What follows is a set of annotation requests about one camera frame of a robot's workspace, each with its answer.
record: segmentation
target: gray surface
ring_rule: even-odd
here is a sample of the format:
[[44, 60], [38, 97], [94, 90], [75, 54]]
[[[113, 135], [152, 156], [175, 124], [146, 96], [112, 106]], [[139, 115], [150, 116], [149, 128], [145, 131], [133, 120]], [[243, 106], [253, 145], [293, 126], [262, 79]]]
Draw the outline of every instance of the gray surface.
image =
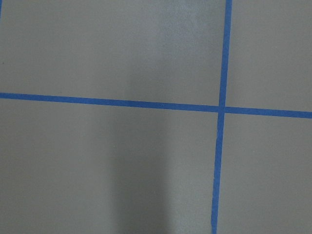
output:
[[312, 111], [312, 1], [234, 0], [227, 105]]
[[312, 121], [226, 115], [219, 234], [312, 233]]
[[3, 0], [0, 92], [217, 105], [224, 2]]
[[210, 233], [216, 114], [0, 109], [0, 233]]

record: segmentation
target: floor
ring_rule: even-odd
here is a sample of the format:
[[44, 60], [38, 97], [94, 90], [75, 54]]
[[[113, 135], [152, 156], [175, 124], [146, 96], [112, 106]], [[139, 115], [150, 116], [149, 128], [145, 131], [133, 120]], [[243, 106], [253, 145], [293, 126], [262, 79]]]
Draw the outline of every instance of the floor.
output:
[[312, 233], [311, 12], [3, 0], [0, 232]]

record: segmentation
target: gray floor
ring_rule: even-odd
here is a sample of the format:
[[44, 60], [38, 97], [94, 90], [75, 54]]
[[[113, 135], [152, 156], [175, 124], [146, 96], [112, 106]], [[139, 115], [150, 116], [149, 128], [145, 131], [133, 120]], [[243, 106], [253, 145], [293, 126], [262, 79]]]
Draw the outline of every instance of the gray floor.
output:
[[[0, 92], [218, 105], [224, 8], [3, 0]], [[311, 12], [233, 1], [227, 106], [312, 111]], [[217, 113], [0, 110], [0, 233], [211, 233]], [[218, 234], [312, 233], [311, 140], [311, 119], [226, 114]]]

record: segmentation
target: gray tile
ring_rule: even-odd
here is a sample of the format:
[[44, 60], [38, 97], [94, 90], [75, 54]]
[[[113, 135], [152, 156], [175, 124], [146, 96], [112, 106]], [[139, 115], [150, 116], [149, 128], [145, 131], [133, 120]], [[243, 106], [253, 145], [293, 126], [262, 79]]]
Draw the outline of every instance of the gray tile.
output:
[[0, 92], [217, 105], [224, 3], [5, 0]]
[[312, 233], [311, 119], [226, 115], [219, 234]]
[[0, 233], [209, 233], [216, 114], [0, 99]]
[[235, 0], [228, 106], [312, 111], [312, 1]]

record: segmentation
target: horizontal blue line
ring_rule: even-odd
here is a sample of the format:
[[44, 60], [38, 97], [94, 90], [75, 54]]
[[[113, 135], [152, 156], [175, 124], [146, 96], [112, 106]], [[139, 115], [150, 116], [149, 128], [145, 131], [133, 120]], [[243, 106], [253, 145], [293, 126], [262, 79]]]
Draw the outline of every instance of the horizontal blue line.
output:
[[285, 110], [256, 109], [256, 108], [229, 107], [229, 106], [225, 108], [225, 113], [257, 115], [257, 116], [312, 118], [312, 112], [307, 111], [285, 111]]
[[86, 97], [62, 97], [62, 96], [46, 96], [46, 95], [34, 95], [34, 94], [0, 93], [0, 98], [32, 100], [32, 101], [80, 103], [80, 104], [105, 105], [105, 106], [140, 107], [140, 108], [181, 110], [181, 111], [201, 111], [201, 112], [215, 112], [215, 113], [219, 111], [218, 106], [99, 99], [99, 98], [86, 98]]

